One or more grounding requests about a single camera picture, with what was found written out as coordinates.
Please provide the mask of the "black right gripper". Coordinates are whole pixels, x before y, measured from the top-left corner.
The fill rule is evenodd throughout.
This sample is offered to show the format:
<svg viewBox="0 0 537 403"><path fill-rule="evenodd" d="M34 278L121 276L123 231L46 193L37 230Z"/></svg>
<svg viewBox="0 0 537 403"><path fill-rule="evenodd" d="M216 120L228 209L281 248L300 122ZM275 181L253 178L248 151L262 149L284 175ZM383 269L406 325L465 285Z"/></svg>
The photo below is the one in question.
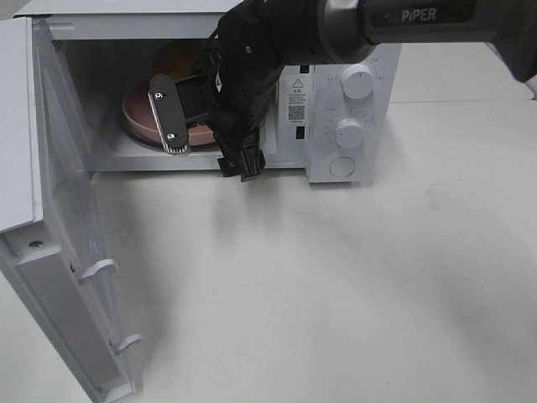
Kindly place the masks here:
<svg viewBox="0 0 537 403"><path fill-rule="evenodd" d="M218 159L222 175L239 176L241 182L246 182L260 176L266 166L260 146L263 122L235 125L235 86L220 81L221 64L220 40L207 40L193 62L190 76L177 81L175 90L185 126L203 124L213 130L222 152Z"/></svg>

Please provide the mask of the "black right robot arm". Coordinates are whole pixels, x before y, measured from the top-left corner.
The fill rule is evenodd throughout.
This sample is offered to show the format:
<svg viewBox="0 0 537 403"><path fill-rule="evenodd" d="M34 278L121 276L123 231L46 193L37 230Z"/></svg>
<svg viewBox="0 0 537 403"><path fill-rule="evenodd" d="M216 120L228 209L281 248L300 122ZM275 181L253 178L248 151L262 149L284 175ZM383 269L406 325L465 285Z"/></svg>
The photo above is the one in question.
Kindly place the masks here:
<svg viewBox="0 0 537 403"><path fill-rule="evenodd" d="M265 159L259 127L287 65L351 64L381 44L489 43L521 82L536 74L533 1L244 1L206 41L202 100L224 176L248 181Z"/></svg>

